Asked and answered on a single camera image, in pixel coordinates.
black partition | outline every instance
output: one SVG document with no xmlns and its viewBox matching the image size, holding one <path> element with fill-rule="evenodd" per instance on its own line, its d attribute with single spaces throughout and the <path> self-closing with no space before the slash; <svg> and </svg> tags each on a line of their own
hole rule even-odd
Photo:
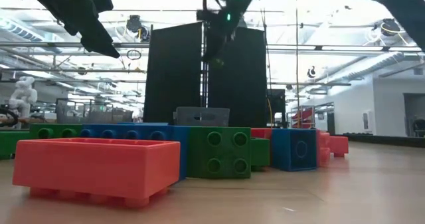
<svg viewBox="0 0 425 224">
<path fill-rule="evenodd" d="M 230 108 L 229 126 L 266 127 L 264 32 L 238 28 L 221 59 L 209 65 L 208 107 Z"/>
<path fill-rule="evenodd" d="M 152 32 L 144 122 L 172 124 L 177 107 L 200 106 L 201 42 L 202 23 Z"/>
</svg>

white robot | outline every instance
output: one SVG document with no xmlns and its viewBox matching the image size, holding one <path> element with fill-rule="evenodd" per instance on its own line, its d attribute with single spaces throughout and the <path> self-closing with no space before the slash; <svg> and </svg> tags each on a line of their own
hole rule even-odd
<svg viewBox="0 0 425 224">
<path fill-rule="evenodd" d="M 37 91 L 33 89 L 34 81 L 33 77 L 20 77 L 15 85 L 16 90 L 9 99 L 9 108 L 17 109 L 20 118 L 28 118 L 31 104 L 35 104 L 37 101 Z"/>
</svg>

blue lego brick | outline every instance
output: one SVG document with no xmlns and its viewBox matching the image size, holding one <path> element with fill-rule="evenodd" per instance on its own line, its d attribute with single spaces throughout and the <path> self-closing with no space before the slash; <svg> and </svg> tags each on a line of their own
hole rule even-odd
<svg viewBox="0 0 425 224">
<path fill-rule="evenodd" d="M 146 126 L 134 124 L 84 124 L 82 138 L 112 138 L 130 140 L 167 140 L 180 142 L 180 178 L 186 178 L 187 146 L 189 131 L 187 126 Z"/>
<path fill-rule="evenodd" d="M 317 168 L 316 130 L 273 129 L 272 166 L 285 171 Z"/>
<path fill-rule="evenodd" d="M 142 126 L 168 126 L 168 123 L 134 123 L 134 122 L 119 122 L 118 124 L 132 124 Z"/>
</svg>

green lego brick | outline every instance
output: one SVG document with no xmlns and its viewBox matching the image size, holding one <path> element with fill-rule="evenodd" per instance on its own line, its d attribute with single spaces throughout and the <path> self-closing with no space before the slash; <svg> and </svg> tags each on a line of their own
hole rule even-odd
<svg viewBox="0 0 425 224">
<path fill-rule="evenodd" d="M 251 139 L 251 165 L 270 165 L 270 140 L 262 138 Z"/>
<path fill-rule="evenodd" d="M 81 124 L 31 124 L 31 139 L 75 138 L 81 133 Z"/>
<path fill-rule="evenodd" d="M 0 132 L 0 160 L 9 159 L 16 151 L 16 144 L 19 140 L 28 140 L 28 131 L 6 131 Z"/>
<path fill-rule="evenodd" d="M 192 127 L 189 132 L 187 176 L 249 178 L 251 129 Z"/>
</svg>

floor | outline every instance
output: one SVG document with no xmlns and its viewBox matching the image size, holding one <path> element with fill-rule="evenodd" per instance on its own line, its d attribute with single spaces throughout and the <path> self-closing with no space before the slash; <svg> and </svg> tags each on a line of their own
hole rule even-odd
<svg viewBox="0 0 425 224">
<path fill-rule="evenodd" d="M 0 162 L 0 224 L 382 223 L 423 224 L 425 149 L 350 143 L 317 171 L 254 173 L 247 180 L 188 179 L 140 211 L 30 199 Z"/>
</svg>

